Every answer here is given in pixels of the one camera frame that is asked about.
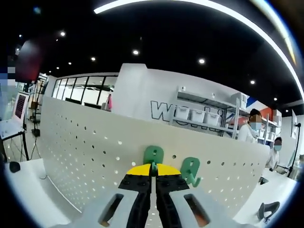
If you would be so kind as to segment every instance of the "black ceiling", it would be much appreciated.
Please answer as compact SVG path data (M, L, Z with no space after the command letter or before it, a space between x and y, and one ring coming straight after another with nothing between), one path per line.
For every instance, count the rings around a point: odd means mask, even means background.
M236 19L185 2L142 2L100 15L93 13L96 6L111 1L46 0L37 5L23 1L15 9L18 24L10 34L10 47L41 34L57 36L40 70L56 77L119 72L122 63L145 63L148 68L221 83L272 108L301 99L281 58ZM40 7L41 14L33 12L35 6ZM242 6L265 31L275 31L253 5L242 1ZM66 37L59 36L61 30ZM286 50L280 37L275 37L275 41ZM138 49L140 55L134 56L133 49ZM198 64L201 57L205 58L205 65Z

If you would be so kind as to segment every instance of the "recessed light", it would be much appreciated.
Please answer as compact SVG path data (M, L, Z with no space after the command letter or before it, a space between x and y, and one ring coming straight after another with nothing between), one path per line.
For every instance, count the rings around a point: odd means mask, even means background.
M135 55L135 56L139 55L139 51L138 50L133 50L133 55Z
M199 64L204 64L205 63L205 60L203 58L200 58L199 59Z

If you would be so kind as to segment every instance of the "ceiling light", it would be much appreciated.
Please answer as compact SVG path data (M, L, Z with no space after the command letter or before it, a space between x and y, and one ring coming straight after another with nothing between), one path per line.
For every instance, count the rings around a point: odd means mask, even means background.
M96 8L94 10L94 13L98 14L98 13L110 10L112 8L115 8L115 7L119 7L119 6L122 6L122 5L134 3L134 2L139 2L139 1L146 1L146 0L116 0L116 1L113 1L111 3L105 4L101 7ZM238 12L228 8L228 7L225 7L221 4L212 2L210 0L179 0L179 1L191 2L191 3L199 4L199 5L202 5L202 6L206 6L206 7L218 10L220 12L223 12L223 13L227 14L227 15L230 15L231 17L239 20L240 22L244 23L249 28L254 30L258 35L260 35L274 49L274 51L276 51L276 53L283 60L283 62L285 63L285 65L287 66L287 68L289 69L291 75L293 76L293 78L295 80L295 83L296 83L296 85L297 85L297 87L300 91L302 99L304 99L304 91L303 91L303 88L301 86L299 77L296 74L293 66L289 62L289 60L286 57L286 55L284 54L284 52L280 49L280 47L259 26L257 26L255 23L253 23L251 20L244 17L240 13L238 13Z
M205 60L203 58L200 58L199 59L199 64L204 64L205 63Z
M138 50L133 50L133 55L135 55L135 56L139 55L139 51Z

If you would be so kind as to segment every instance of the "metal shelving unit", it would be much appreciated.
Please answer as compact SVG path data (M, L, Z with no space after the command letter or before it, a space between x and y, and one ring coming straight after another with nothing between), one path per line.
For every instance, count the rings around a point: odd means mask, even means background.
M232 133L232 138L236 137L237 130L238 130L237 123L238 123L239 114L240 113L241 114L246 113L245 110L240 109L239 100L237 100L237 105L234 105L234 104L231 104L231 103L228 103L228 102L218 101L218 100L213 99L213 98L206 98L206 97L203 97L199 94L190 93L190 92L186 92L186 91L180 91L180 90L177 90L177 94L176 94L175 97L176 98L173 101L174 108L172 109L172 111L170 113L170 122L169 122L170 125L173 124L173 121L179 121L179 122L183 122L183 123L202 126L202 127L205 127L206 129L210 129L211 131L220 132L221 136L223 136L224 132L229 132L229 133ZM178 105L177 104L178 101L186 101L186 102L190 102L190 103L196 103L196 104L206 105L206 106L210 106L210 107L215 107L215 108L223 110L223 118L222 118L222 121L221 121L221 125L220 126L214 126L214 125L210 125L210 124L207 124L207 123L199 123L199 122L194 122L194 121L191 121L191 120L184 120L184 119L176 118L174 116L174 114L175 114L176 106ZM229 128L225 127L225 122L226 122L225 117L227 116L227 111L230 111L230 112L233 112L233 113L236 114L233 129L229 129Z

